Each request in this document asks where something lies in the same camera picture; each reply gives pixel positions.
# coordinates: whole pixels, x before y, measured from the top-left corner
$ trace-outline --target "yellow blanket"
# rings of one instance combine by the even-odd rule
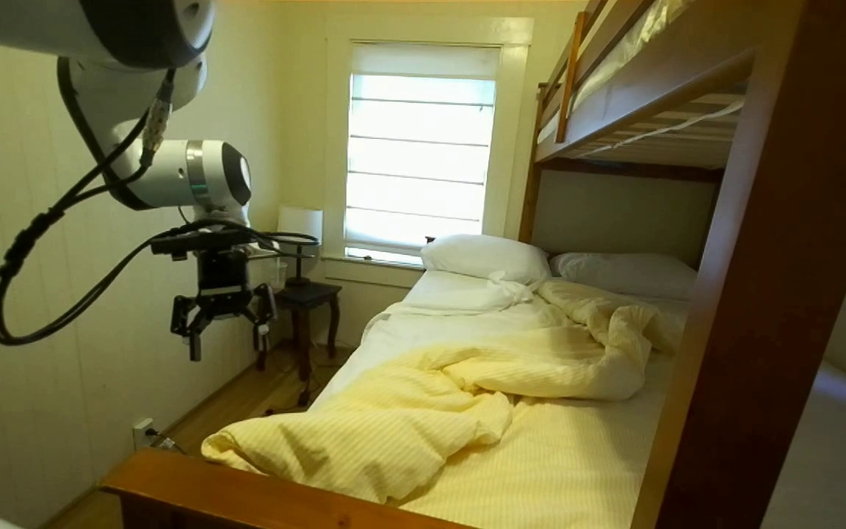
[[[574,327],[430,348],[367,370],[318,412],[233,423],[202,440],[202,456],[401,503],[426,492],[455,452],[501,445],[517,396],[636,396],[650,320],[643,305],[587,304]]]

